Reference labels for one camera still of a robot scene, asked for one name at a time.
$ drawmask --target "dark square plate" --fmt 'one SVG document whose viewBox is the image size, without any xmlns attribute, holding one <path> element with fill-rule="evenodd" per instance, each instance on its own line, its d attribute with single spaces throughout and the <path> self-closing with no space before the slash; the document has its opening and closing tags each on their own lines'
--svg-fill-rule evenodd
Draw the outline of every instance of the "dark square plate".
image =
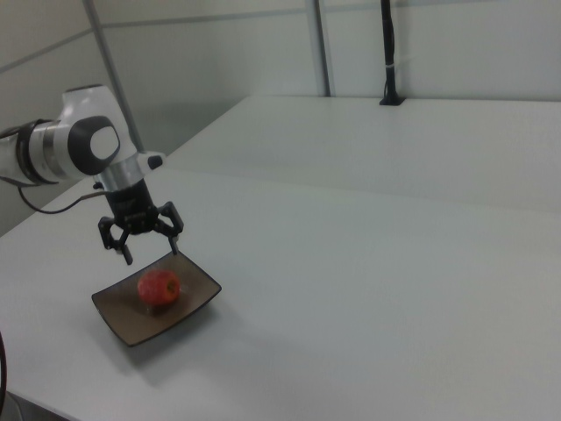
<svg viewBox="0 0 561 421">
<path fill-rule="evenodd" d="M 173 270 L 180 279 L 179 298 L 164 308 L 153 308 L 138 298 L 137 282 L 152 269 Z M 135 346 L 177 325 L 201 309 L 222 287 L 182 253 L 170 253 L 91 296 L 107 326 L 127 345 Z"/>
</svg>

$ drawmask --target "red apple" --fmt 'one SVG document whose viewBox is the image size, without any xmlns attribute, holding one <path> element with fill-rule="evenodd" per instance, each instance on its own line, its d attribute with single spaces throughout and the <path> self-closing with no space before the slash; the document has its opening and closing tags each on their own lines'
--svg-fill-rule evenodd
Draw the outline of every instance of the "red apple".
<svg viewBox="0 0 561 421">
<path fill-rule="evenodd" d="M 171 270 L 153 269 L 138 280 L 138 296 L 149 305 L 170 304 L 179 292 L 179 278 Z"/>
</svg>

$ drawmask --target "white table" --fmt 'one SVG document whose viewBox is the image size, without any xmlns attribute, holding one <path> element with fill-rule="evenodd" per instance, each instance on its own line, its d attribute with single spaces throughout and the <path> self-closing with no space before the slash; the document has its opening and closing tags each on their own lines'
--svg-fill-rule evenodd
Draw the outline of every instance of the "white table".
<svg viewBox="0 0 561 421">
<path fill-rule="evenodd" d="M 224 289 L 135 348 L 111 333 L 90 296 L 167 253 L 163 237 L 132 238 L 127 267 L 98 238 L 97 220 L 109 214 L 102 198 L 64 216 L 34 215 L 4 235 L 9 389 L 82 421 L 558 419 L 559 199 L 553 189 L 539 202 L 527 189 L 539 176 L 516 172 L 535 160 L 540 174 L 555 173 L 543 151 L 559 142 L 558 104 L 407 103 L 389 111 L 374 100 L 251 98 L 148 176 L 154 202 L 173 200 L 184 219 L 180 249 Z M 448 117 L 415 119 L 423 104 Z M 452 111 L 469 104 L 496 116 L 460 127 L 476 146 L 446 144 L 439 136 Z M 506 121 L 486 142 L 470 133 Z M 377 132 L 367 130 L 374 122 Z M 404 126 L 413 123 L 418 131 Z M 498 145 L 524 130 L 542 138 L 532 146 L 519 136 L 501 161 Z M 392 146 L 395 132 L 424 134 Z M 385 170 L 368 169 L 367 153 Z M 415 154 L 434 165 L 415 166 Z M 489 166 L 485 183 L 465 180 L 474 162 Z M 452 202 L 484 203 L 509 187 L 503 171 L 527 184 L 517 186 L 521 198 L 502 192 L 502 201 L 552 211 Z M 463 187 L 471 189 L 450 196 Z M 408 189 L 416 197 L 398 196 Z"/>
</svg>

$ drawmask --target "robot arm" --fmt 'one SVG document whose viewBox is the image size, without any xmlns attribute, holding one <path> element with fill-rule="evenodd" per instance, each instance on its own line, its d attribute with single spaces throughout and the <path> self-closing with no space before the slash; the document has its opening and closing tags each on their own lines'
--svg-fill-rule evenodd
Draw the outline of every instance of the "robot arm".
<svg viewBox="0 0 561 421">
<path fill-rule="evenodd" d="M 71 89 L 54 121 L 37 120 L 0 133 L 0 179 L 19 187 L 55 184 L 94 176 L 106 191 L 113 218 L 102 218 L 103 245 L 132 257 L 130 234 L 156 231 L 166 235 L 174 253 L 183 223 L 171 202 L 156 208 L 144 176 L 161 166 L 161 153 L 139 153 L 115 97 L 103 85 Z M 159 219 L 170 218 L 172 225 Z M 123 230 L 114 239 L 110 228 Z"/>
</svg>

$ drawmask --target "white wall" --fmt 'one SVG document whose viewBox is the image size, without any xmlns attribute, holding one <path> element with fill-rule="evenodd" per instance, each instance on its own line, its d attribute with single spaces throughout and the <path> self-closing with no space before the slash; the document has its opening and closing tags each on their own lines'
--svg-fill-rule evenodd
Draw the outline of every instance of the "white wall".
<svg viewBox="0 0 561 421">
<path fill-rule="evenodd" d="M 324 0 L 337 96 L 381 96 L 379 0 Z M 559 0 L 392 0 L 398 91 L 561 99 Z"/>
<path fill-rule="evenodd" d="M 62 92 L 94 82 L 110 84 L 82 2 L 0 2 L 0 130 L 58 117 Z M 30 189 L 28 196 L 44 205 L 68 187 Z M 0 182 L 0 235 L 31 214 L 16 188 Z"/>
<path fill-rule="evenodd" d="M 96 0 L 146 149 L 170 153 L 249 95 L 323 94 L 308 0 Z"/>
</svg>

